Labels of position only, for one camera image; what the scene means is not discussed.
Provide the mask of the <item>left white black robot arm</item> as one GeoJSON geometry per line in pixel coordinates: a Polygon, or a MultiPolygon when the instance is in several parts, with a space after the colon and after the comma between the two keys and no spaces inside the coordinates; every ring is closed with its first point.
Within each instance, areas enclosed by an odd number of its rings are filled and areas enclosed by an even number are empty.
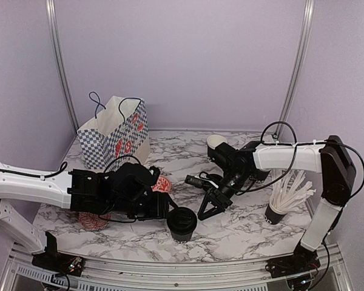
{"type": "Polygon", "coordinates": [[[64,162],[53,172],[33,171],[0,162],[0,227],[32,255],[40,255],[52,270],[64,265],[56,238],[32,226],[9,201],[40,202],[74,212],[98,216],[110,212],[126,215],[127,222],[165,219],[177,208],[168,193],[155,191],[160,170],[125,162],[116,171],[66,169],[64,162]]]}

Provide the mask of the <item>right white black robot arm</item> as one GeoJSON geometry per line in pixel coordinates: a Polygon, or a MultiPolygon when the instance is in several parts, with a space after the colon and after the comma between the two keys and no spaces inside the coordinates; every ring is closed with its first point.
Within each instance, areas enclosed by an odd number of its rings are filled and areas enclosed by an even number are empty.
{"type": "Polygon", "coordinates": [[[246,193],[243,187],[246,180],[257,176],[258,172],[279,169],[285,173],[304,170],[322,174],[321,200],[299,242],[300,249],[288,259],[288,266],[300,272],[311,263],[311,252],[317,250],[339,220],[343,208],[358,194],[353,189],[356,167],[349,155],[353,151],[354,148],[342,143],[336,135],[311,142],[260,139],[240,149],[230,146],[223,136],[211,135],[207,138],[207,155],[223,170],[224,177],[206,191],[198,219],[203,221],[224,212],[232,204],[234,195],[246,193]]]}

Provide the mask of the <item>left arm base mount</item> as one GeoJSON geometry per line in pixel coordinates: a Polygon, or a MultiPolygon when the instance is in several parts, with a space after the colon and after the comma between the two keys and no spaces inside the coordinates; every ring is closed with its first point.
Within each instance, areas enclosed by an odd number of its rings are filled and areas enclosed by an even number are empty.
{"type": "Polygon", "coordinates": [[[56,238],[49,232],[46,232],[45,235],[46,246],[42,253],[33,255],[32,265],[63,275],[80,277],[83,272],[84,258],[59,252],[56,238]]]}

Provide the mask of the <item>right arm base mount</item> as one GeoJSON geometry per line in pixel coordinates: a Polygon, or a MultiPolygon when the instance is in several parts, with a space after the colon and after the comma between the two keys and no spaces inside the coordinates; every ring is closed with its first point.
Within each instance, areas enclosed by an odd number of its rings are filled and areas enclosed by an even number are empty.
{"type": "Polygon", "coordinates": [[[298,243],[291,255],[269,259],[265,270],[271,274],[271,278],[279,278],[317,270],[320,266],[317,251],[310,251],[298,243]]]}

